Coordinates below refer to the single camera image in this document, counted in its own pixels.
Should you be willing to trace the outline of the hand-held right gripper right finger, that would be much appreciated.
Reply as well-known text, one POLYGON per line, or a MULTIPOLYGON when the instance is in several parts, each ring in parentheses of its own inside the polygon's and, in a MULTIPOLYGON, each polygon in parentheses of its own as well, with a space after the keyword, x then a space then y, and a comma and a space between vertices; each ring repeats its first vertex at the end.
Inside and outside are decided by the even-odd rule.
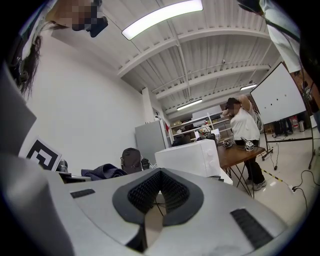
POLYGON ((148 256, 244 256, 255 248, 232 216, 245 209, 270 234, 277 238, 286 223, 259 201, 222 181, 175 170, 174 174, 197 185, 203 204, 186 223, 164 227, 147 249, 148 256))

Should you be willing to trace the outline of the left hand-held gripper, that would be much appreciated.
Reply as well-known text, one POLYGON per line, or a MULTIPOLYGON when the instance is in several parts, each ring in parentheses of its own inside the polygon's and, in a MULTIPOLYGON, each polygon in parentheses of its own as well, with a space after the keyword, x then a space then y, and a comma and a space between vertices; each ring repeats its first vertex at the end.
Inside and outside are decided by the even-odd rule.
POLYGON ((71 174, 68 170, 68 163, 62 158, 62 154, 49 146, 39 136, 26 144, 24 157, 34 161, 44 170, 59 174, 65 184, 90 182, 92 180, 90 177, 71 174))

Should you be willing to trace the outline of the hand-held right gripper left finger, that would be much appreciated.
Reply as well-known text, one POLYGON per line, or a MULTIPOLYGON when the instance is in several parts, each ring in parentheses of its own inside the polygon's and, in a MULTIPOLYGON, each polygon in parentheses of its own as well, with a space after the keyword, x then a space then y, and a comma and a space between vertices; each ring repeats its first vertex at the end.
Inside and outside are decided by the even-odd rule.
POLYGON ((76 198, 75 201, 88 218, 104 233, 122 245, 126 245, 139 231, 139 226, 124 221, 113 206, 113 193, 147 172, 140 171, 121 177, 98 181, 67 184, 70 192, 93 189, 94 193, 76 198))

